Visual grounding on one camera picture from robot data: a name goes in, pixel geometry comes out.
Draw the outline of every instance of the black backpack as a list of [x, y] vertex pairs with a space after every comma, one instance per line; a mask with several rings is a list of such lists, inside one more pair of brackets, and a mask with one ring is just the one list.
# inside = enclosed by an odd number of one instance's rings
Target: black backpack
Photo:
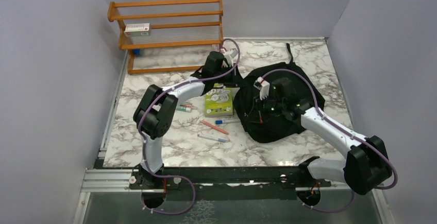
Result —
[[[250, 72], [245, 78], [246, 83], [243, 88], [235, 95], [233, 100], [233, 105], [238, 118], [243, 125], [244, 131], [246, 131], [252, 139], [259, 143], [270, 143], [287, 137], [295, 133], [301, 133], [305, 130], [302, 126], [288, 120], [284, 115], [281, 114], [271, 114], [263, 111], [259, 103], [259, 90], [254, 87], [254, 82], [258, 77], [263, 76], [271, 70], [278, 68], [287, 68], [289, 70], [295, 71], [307, 79], [316, 94], [317, 104], [323, 109], [325, 106], [325, 99], [319, 93], [319, 91], [314, 87], [305, 72], [293, 62], [293, 55], [290, 51], [290, 44], [287, 43], [287, 50], [291, 55], [291, 60], [289, 63], [277, 63], [273, 65], [268, 65], [265, 67], [257, 68]], [[306, 99], [311, 105], [314, 106], [313, 97], [308, 86], [297, 76], [289, 72], [274, 72], [266, 76], [265, 80], [270, 84], [276, 79], [288, 78], [292, 81], [293, 87], [295, 89], [295, 95], [298, 99]]]

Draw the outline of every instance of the bag strap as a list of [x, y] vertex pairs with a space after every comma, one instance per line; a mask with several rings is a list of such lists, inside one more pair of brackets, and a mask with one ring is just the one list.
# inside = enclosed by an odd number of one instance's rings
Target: bag strap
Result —
[[293, 54], [291, 54], [290, 44], [287, 43], [287, 51], [290, 54], [290, 62], [288, 64], [291, 64], [293, 62]]

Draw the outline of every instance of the screw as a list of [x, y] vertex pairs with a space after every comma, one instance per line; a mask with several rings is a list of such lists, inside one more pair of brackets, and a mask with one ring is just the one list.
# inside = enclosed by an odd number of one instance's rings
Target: screw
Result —
[[285, 174], [281, 174], [280, 180], [282, 183], [285, 183], [287, 181], [287, 176]]
[[175, 184], [179, 184], [182, 181], [181, 178], [174, 178], [173, 182], [175, 182]]

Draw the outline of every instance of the wooden shelf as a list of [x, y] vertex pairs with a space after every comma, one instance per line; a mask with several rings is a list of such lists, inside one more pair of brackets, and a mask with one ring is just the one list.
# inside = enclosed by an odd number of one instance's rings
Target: wooden shelf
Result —
[[[157, 14], [131, 14], [121, 15], [119, 8], [132, 8], [132, 7], [144, 7], [144, 6], [162, 6], [162, 5], [184, 5], [184, 4], [207, 4], [207, 3], [218, 3], [218, 10], [213, 11], [190, 11], [190, 12], [176, 12], [176, 13], [157, 13]], [[217, 15], [218, 21], [216, 22], [192, 22], [192, 23], [178, 23], [178, 24], [153, 24], [153, 21], [147, 21], [150, 23], [151, 33], [150, 38], [145, 39], [147, 43], [143, 43], [144, 40], [132, 39], [124, 35], [124, 30], [126, 29], [125, 20], [139, 20], [139, 19], [159, 19], [159, 18], [177, 18], [177, 17], [190, 17], [190, 16], [205, 16], [205, 15]], [[222, 26], [222, 16], [223, 16], [223, 3], [222, 0], [165, 0], [165, 1], [143, 1], [143, 2], [127, 2], [127, 3], [115, 3], [111, 2], [108, 9], [108, 20], [110, 22], [117, 21], [120, 27], [120, 37], [119, 37], [119, 49], [128, 50], [129, 52], [129, 63], [128, 63], [128, 73], [129, 74], [143, 74], [143, 73], [158, 73], [158, 72], [173, 72], [173, 71], [191, 71], [197, 69], [199, 66], [189, 66], [189, 67], [172, 67], [172, 68], [149, 68], [134, 70], [133, 60], [135, 58], [132, 50], [133, 49], [147, 49], [147, 48], [165, 48], [165, 47], [181, 47], [181, 46], [200, 46], [200, 45], [214, 45], [221, 44], [223, 42], [223, 26]], [[181, 41], [175, 41], [177, 38], [182, 38], [181, 33], [190, 35], [190, 28], [198, 27], [213, 27], [217, 26], [215, 32], [209, 36], [205, 32], [200, 34], [194, 34], [190, 39], [184, 39]], [[154, 31], [156, 29], [175, 29], [176, 33], [172, 35], [171, 33], [161, 33], [156, 35], [156, 41], [154, 40]]]

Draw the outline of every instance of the small box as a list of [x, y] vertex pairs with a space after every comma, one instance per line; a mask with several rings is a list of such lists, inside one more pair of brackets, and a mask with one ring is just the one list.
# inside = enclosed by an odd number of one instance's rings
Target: small box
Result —
[[232, 91], [216, 83], [205, 95], [205, 117], [233, 115]]
[[150, 36], [150, 23], [127, 24], [124, 35], [127, 37]]

